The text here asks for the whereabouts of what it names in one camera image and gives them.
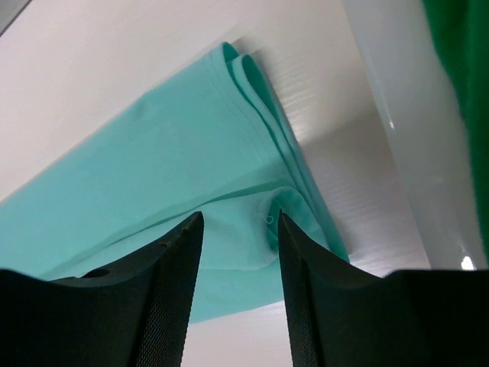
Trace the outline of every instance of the fabric fold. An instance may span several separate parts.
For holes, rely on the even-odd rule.
[[[0,268],[78,276],[205,218],[191,320],[280,300],[286,211],[348,259],[285,115],[248,55],[223,44],[143,95],[0,206]]]

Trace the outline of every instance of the folded fabric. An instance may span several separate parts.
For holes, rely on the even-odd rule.
[[[79,276],[205,219],[192,322],[282,299],[286,211],[348,259],[263,74],[230,44],[143,95],[0,206],[0,268]]]
[[[467,127],[479,228],[489,259],[489,2],[423,0],[423,4]]]

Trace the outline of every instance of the white panel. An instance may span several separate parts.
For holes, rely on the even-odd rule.
[[[431,266],[486,268],[465,127],[422,3],[344,3]]]

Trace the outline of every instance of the white surface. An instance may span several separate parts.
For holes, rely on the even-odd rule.
[[[344,0],[434,268],[486,268],[465,127],[421,2]]]
[[[258,50],[354,264],[428,266],[340,0],[33,0],[0,38],[0,199],[224,39]],[[192,325],[184,354],[291,365],[283,304]]]

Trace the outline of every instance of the green cloth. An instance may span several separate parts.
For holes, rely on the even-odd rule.
[[[81,275],[201,210],[191,320],[207,320],[282,299],[281,209],[348,259],[263,74],[223,44],[0,206],[0,268]]]
[[[489,258],[489,1],[423,3],[436,52],[455,87],[467,127],[479,226]]]

